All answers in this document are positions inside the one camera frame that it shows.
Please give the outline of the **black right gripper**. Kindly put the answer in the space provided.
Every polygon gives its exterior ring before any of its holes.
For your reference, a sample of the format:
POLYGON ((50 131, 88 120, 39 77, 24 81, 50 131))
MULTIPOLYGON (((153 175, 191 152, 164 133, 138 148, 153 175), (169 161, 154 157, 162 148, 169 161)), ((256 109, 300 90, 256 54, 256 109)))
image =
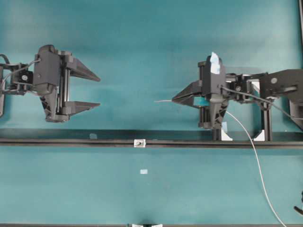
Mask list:
POLYGON ((209 55, 198 63, 199 78, 172 98, 172 102, 193 108, 201 108, 204 129, 220 129, 229 101, 222 87, 226 86, 226 73, 222 59, 209 55))

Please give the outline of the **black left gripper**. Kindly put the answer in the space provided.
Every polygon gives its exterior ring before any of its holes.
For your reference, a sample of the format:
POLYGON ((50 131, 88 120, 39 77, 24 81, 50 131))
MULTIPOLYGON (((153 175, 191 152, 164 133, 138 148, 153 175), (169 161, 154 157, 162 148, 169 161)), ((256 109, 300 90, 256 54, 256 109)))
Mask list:
MULTIPOLYGON (((69 115, 100 106, 100 103, 68 101, 64 102, 62 113, 60 80, 64 74, 65 57, 71 55, 71 52, 59 51, 49 44, 40 47, 35 56, 33 90, 40 98, 47 122, 65 122, 70 119, 69 115)), ((72 77, 100 82, 100 78, 77 58, 68 61, 68 69, 72 77)))

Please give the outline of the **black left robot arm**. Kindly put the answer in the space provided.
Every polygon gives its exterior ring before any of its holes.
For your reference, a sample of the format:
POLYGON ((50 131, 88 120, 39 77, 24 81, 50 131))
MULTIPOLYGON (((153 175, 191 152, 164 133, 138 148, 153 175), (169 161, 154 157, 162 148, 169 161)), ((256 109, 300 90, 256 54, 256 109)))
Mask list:
POLYGON ((66 122, 70 117, 91 110, 99 103, 69 100, 71 77, 100 81, 100 78, 88 69, 71 52, 57 50, 53 45, 39 48, 32 62, 12 64, 7 56, 1 54, 4 63, 0 70, 8 70, 6 76, 0 76, 0 107, 4 108, 5 95, 23 96, 31 93, 39 97, 47 122, 66 122))

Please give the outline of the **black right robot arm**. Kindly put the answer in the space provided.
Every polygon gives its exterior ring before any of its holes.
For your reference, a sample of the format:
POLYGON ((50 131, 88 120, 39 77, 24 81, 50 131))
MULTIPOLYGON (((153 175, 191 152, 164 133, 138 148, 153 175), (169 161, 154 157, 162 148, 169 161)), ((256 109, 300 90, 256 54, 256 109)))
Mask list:
POLYGON ((199 127, 216 130, 222 127, 229 101, 256 103, 262 111, 273 107, 273 101, 286 97, 295 105, 303 104, 302 69, 274 73, 226 73, 222 59, 212 53, 198 63, 199 79, 172 98, 172 102, 200 110, 199 127))

